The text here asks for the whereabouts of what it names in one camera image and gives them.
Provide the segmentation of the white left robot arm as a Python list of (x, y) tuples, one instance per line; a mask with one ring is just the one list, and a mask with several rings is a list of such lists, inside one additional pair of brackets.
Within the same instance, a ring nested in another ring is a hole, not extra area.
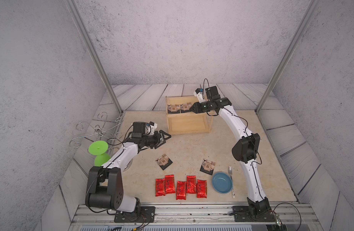
[(131, 132), (122, 142), (122, 147), (108, 162), (92, 167), (88, 174), (85, 205), (90, 208), (111, 209), (126, 213), (139, 213), (140, 202), (125, 194), (122, 173), (127, 165), (142, 150), (157, 149), (172, 135), (163, 130), (151, 133)]

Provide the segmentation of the right aluminium corner post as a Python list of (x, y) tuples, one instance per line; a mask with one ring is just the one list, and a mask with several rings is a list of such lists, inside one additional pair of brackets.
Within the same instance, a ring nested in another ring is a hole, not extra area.
[(271, 91), (274, 89), (275, 85), (277, 84), (278, 80), (280, 79), (283, 71), (285, 70), (286, 65), (288, 64), (289, 60), (291, 59), (291, 56), (293, 55), (298, 43), (300, 42), (302, 36), (306, 32), (306, 29), (311, 22), (317, 8), (319, 5), (319, 0), (312, 0), (309, 3), (309, 6), (307, 10), (305, 11), (305, 14), (302, 18), (302, 20), (299, 23), (299, 26), (297, 27), (286, 51), (284, 52), (283, 57), (281, 58), (281, 61), (279, 62), (274, 74), (272, 75), (267, 88), (264, 91), (264, 94), (259, 101), (258, 106), (255, 109), (256, 114), (258, 115), (259, 112), (263, 109), (267, 99), (269, 98), (269, 95)]

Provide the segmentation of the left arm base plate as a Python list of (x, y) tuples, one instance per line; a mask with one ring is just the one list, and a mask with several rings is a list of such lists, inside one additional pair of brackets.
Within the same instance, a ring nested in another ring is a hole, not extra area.
[(115, 223), (153, 223), (155, 220), (155, 207), (141, 206), (134, 212), (116, 211), (114, 216)]

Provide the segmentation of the brown tea bag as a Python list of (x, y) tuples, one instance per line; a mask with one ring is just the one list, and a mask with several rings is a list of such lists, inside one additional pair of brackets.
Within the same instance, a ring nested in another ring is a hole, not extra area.
[(216, 163), (207, 159), (203, 159), (200, 171), (208, 175), (213, 175)]
[(166, 168), (168, 168), (173, 162), (172, 160), (166, 155), (163, 154), (162, 156), (160, 156), (159, 158), (156, 159), (156, 163), (159, 165), (159, 167), (162, 170), (165, 170)]
[(181, 104), (181, 105), (180, 105), (180, 112), (181, 112), (181, 113), (188, 113), (188, 112), (190, 112), (190, 109), (191, 109), (192, 105), (193, 105), (193, 104), (192, 104), (191, 102)]
[(180, 114), (181, 113), (180, 107), (181, 105), (168, 105), (167, 112), (168, 114)]

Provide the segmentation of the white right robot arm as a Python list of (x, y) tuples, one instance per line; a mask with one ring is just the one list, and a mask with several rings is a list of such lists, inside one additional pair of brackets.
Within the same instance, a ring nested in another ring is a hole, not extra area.
[(231, 129), (237, 143), (232, 148), (233, 157), (240, 162), (248, 188), (249, 214), (257, 218), (271, 211), (270, 203), (261, 185), (257, 166), (257, 154), (260, 144), (259, 134), (248, 129), (246, 119), (238, 116), (228, 98), (208, 102), (195, 102), (190, 111), (195, 114), (215, 111)]

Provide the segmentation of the blue round plate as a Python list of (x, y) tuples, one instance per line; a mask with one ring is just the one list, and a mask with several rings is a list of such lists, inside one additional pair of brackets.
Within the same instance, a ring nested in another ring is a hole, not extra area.
[(212, 177), (213, 188), (221, 194), (226, 194), (231, 192), (231, 179), (230, 176), (224, 172), (217, 172)]

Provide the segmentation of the red tea bag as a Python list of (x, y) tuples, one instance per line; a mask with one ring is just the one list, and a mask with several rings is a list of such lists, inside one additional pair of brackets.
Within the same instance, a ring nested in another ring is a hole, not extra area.
[(155, 196), (165, 196), (165, 178), (155, 180)]
[(197, 180), (197, 198), (207, 198), (207, 181)]
[(176, 186), (176, 200), (186, 200), (186, 198), (187, 198), (187, 183), (178, 181)]
[(164, 179), (165, 179), (165, 193), (166, 194), (176, 193), (175, 176), (166, 175)]
[(197, 193), (197, 179), (196, 176), (187, 176), (187, 193), (196, 194)]

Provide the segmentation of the left aluminium corner post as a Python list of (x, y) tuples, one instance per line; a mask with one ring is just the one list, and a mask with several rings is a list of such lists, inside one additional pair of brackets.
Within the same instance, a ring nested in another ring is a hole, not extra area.
[(87, 51), (93, 61), (93, 63), (95, 64), (95, 67), (100, 75), (100, 78), (102, 79), (104, 85), (105, 85), (105, 88), (107, 90), (107, 92), (109, 93), (109, 96), (110, 96), (110, 99), (112, 101), (112, 103), (114, 104), (117, 112), (122, 115), (123, 114), (123, 110), (116, 98), (116, 95), (113, 91), (113, 88), (110, 84), (110, 81), (106, 75), (106, 72), (105, 72), (105, 69), (100, 61), (100, 58), (96, 52), (96, 49), (91, 41), (91, 38), (88, 34), (88, 31), (86, 29), (86, 26), (82, 20), (82, 17), (80, 15), (80, 12), (78, 11), (77, 9), (77, 6), (76, 6), (76, 3), (75, 1), (73, 0), (65, 0), (64, 1), (66, 6), (68, 7), (68, 10), (74, 20), (74, 23), (80, 33), (80, 36), (82, 37), (84, 43), (85, 43), (85, 46), (87, 48)]

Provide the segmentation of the aluminium corner post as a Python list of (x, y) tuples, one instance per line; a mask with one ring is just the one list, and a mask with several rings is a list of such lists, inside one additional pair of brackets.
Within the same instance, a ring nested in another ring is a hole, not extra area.
[(85, 43), (85, 46), (87, 48), (87, 51), (93, 61), (93, 63), (95, 64), (95, 67), (100, 75), (100, 78), (102, 79), (104, 85), (105, 85), (105, 88), (107, 90), (107, 92), (109, 93), (109, 96), (110, 96), (110, 99), (112, 101), (112, 103), (114, 104), (117, 112), (122, 115), (123, 114), (123, 110), (116, 98), (116, 95), (113, 91), (113, 88), (110, 84), (110, 81), (106, 75), (106, 72), (105, 72), (105, 69), (100, 61), (100, 58), (96, 52), (96, 49), (91, 41), (91, 38), (88, 34), (88, 31), (86, 29), (86, 26), (82, 20), (82, 17), (80, 15), (80, 12), (78, 11), (77, 9), (77, 6), (76, 6), (76, 3), (75, 1), (73, 0), (65, 0), (64, 1), (66, 6), (68, 7), (68, 10), (74, 20), (74, 23), (80, 33), (80, 36), (82, 37), (84, 43)]
[(311, 22), (317, 8), (319, 5), (319, 0), (312, 0), (309, 3), (309, 6), (307, 10), (305, 11), (305, 14), (302, 18), (302, 20), (299, 23), (299, 26), (297, 27), (286, 51), (284, 52), (283, 57), (281, 58), (281, 61), (279, 62), (274, 74), (272, 75), (267, 88), (264, 91), (264, 94), (259, 101), (258, 106), (255, 109), (256, 114), (258, 115), (259, 112), (263, 109), (267, 99), (269, 98), (269, 95), (271, 91), (274, 89), (275, 85), (277, 84), (278, 80), (280, 79), (283, 71), (285, 70), (286, 65), (288, 64), (289, 60), (291, 59), (291, 56), (293, 55), (298, 43), (300, 42), (302, 36), (306, 32), (306, 29)]

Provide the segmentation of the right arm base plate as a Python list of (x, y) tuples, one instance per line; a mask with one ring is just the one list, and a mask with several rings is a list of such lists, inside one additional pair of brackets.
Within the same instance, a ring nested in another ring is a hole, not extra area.
[(250, 206), (233, 206), (228, 215), (233, 216), (235, 222), (276, 222), (275, 216), (268, 211), (257, 213)]

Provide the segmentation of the light wooden two-tier shelf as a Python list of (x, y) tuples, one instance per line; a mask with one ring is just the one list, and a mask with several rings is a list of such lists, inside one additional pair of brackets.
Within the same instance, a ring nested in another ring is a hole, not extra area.
[(208, 119), (206, 114), (195, 114), (193, 112), (168, 114), (168, 105), (181, 105), (191, 102), (194, 104), (199, 100), (195, 96), (171, 96), (166, 97), (166, 117), (168, 133), (171, 135), (210, 132), (213, 119)]

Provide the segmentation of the green plastic goblet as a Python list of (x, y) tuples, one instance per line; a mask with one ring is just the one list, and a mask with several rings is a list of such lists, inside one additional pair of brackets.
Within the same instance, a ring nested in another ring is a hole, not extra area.
[(95, 156), (94, 166), (100, 167), (106, 162), (108, 162), (111, 156), (107, 153), (109, 145), (106, 141), (95, 141), (89, 148), (88, 152)]

